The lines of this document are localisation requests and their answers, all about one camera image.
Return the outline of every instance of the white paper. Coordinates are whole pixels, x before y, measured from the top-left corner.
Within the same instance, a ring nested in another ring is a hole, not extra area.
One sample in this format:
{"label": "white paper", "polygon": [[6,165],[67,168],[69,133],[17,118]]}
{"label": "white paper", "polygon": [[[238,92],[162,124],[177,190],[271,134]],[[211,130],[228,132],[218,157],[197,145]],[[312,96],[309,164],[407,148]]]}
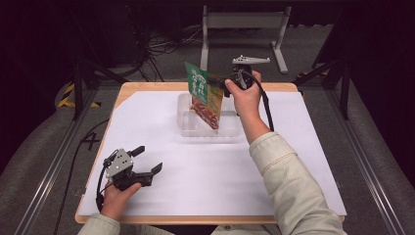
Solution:
{"label": "white paper", "polygon": [[[115,149],[130,151],[141,145],[146,151],[133,159],[133,171],[147,172],[159,163],[163,163],[163,168],[151,187],[141,188],[130,199],[124,215],[273,215],[243,132],[223,139],[179,134],[176,108],[181,93],[139,91],[115,109],[79,215],[98,212],[95,197],[104,159]],[[275,130],[299,153],[320,184],[329,208],[338,215],[346,215],[301,95],[267,95]],[[262,105],[260,111],[267,123]]]}

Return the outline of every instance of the wooden table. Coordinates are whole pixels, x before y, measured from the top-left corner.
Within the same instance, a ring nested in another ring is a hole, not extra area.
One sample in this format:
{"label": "wooden table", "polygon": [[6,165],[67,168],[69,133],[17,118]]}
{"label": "wooden table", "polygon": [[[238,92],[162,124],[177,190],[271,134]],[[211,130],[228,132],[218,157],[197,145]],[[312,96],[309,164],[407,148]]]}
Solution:
{"label": "wooden table", "polygon": [[[293,83],[262,83],[265,91],[285,91],[285,92],[297,92],[297,88]],[[123,101],[128,99],[137,91],[187,91],[187,82],[127,82],[124,83],[119,91],[118,97],[115,101],[115,108],[117,108]],[[98,156],[103,148],[103,143],[106,138],[108,129],[111,125],[107,126],[106,133],[104,135],[102,144],[97,154],[97,159],[94,163],[97,163]],[[82,196],[79,207],[82,203],[84,196]],[[75,215],[75,220],[79,223],[84,223],[88,216],[79,215],[78,211]],[[191,215],[175,215],[175,216],[125,216],[120,222],[124,223],[141,223],[141,224],[269,224],[275,223],[274,216],[270,215],[256,215],[256,216],[245,216],[245,215],[233,215],[233,216],[191,216]]]}

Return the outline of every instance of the green snack bag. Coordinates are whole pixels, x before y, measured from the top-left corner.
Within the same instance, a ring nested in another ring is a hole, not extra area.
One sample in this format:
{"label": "green snack bag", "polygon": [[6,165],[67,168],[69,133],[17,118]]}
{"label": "green snack bag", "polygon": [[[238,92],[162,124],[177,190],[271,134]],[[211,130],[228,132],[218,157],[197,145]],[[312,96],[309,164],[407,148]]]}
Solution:
{"label": "green snack bag", "polygon": [[223,89],[217,84],[219,78],[205,70],[185,63],[192,107],[212,129],[219,128]]}

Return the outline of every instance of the beige sleeve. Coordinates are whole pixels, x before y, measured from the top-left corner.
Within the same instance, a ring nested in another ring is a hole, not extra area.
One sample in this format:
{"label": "beige sleeve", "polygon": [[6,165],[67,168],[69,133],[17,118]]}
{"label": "beige sleeve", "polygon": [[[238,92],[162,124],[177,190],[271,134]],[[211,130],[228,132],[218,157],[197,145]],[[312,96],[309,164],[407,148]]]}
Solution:
{"label": "beige sleeve", "polygon": [[260,136],[251,144],[250,154],[282,234],[345,234],[320,186],[282,136],[275,132]]}
{"label": "beige sleeve", "polygon": [[119,231],[118,221],[94,213],[86,220],[78,235],[117,235]]}

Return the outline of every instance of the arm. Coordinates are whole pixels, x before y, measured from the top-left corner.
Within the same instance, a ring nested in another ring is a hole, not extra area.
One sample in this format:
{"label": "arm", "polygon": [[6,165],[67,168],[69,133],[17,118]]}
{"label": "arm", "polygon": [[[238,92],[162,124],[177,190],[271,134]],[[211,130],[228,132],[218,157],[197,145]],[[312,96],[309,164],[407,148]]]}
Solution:
{"label": "arm", "polygon": [[[260,81],[260,74],[253,71]],[[232,81],[226,86],[235,98],[250,154],[263,176],[282,234],[345,234],[339,217],[297,153],[282,136],[271,132],[259,116],[259,88],[241,90]]]}
{"label": "arm", "polygon": [[115,235],[119,234],[119,220],[129,198],[141,188],[140,183],[131,185],[124,191],[119,191],[111,185],[105,190],[105,198],[101,213],[92,214],[78,235]]}

